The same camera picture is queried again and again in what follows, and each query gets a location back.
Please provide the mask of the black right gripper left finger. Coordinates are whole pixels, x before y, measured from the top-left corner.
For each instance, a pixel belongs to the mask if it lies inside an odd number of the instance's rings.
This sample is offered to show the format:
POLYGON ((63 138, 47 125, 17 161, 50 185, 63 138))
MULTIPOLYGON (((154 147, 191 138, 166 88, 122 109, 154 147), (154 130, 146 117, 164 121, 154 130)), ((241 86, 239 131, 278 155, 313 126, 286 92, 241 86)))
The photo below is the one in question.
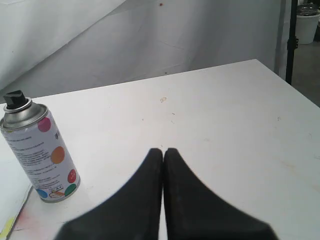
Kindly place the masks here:
POLYGON ((57 240, 156 240, 162 204, 163 153, 151 148, 109 199, 65 223, 57 240))

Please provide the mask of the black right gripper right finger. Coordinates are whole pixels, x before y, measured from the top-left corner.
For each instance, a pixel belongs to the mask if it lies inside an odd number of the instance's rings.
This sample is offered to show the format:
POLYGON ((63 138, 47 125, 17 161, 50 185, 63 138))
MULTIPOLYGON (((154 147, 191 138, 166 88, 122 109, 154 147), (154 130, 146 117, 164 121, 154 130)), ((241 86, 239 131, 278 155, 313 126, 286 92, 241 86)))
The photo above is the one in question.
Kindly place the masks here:
POLYGON ((232 206, 169 148, 163 162, 163 194, 170 240, 274 240, 271 226, 232 206))

